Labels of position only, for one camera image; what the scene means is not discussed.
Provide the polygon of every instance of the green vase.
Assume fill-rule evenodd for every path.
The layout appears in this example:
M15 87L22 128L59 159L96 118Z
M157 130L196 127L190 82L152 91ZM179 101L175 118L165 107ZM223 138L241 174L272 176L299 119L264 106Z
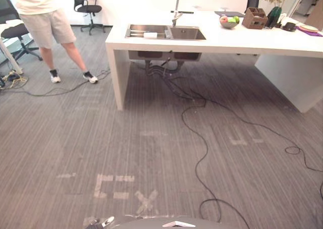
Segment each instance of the green vase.
M276 26L278 19L281 16L281 13L282 13L282 8L275 6L267 15L268 21L265 24L265 27L272 29L274 26Z

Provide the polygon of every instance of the potted plant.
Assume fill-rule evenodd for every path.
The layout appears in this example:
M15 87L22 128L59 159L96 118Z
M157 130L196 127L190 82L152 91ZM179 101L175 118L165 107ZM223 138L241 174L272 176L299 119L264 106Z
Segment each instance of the potted plant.
M269 12L268 14L268 21L265 24L265 27L273 28L279 19L279 16L282 13L282 5L284 4L285 0L265 0L271 4L274 4L275 7Z

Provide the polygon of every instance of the purple notebook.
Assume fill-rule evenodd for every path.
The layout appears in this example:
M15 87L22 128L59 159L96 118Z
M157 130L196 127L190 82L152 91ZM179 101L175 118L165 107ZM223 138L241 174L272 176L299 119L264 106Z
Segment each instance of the purple notebook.
M310 35L310 36L322 36L322 35L321 35L321 34L319 34L319 33L314 33L314 32L310 32L310 31L303 31L303 30L299 29L299 27L298 27L298 26L296 27L296 29L297 29L297 30L300 30L300 31L302 31L302 32L304 32L304 33L306 33L307 35Z

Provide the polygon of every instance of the stainless steel sink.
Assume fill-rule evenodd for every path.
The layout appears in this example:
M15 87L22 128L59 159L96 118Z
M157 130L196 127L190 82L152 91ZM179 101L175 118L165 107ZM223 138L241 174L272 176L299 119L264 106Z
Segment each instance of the stainless steel sink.
M144 38L145 32L156 32L157 39L206 40L199 28L195 26L130 25L126 37Z
M156 32L157 39L206 40L199 28L193 26L130 25L126 37L144 38L145 32ZM129 51L129 58L133 60L198 61L200 57L199 52Z
M198 27L171 27L174 40L206 40Z
M168 32L168 26L159 25L130 25L126 37L141 37L143 38L143 33L145 32L156 32L158 39L169 39L166 37Z

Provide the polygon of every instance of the wooden desk organizer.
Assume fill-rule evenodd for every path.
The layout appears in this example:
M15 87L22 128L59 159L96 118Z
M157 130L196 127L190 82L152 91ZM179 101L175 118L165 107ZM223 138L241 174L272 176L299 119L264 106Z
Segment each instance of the wooden desk organizer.
M248 8L242 25L249 29L262 29L267 23L267 16L261 8Z

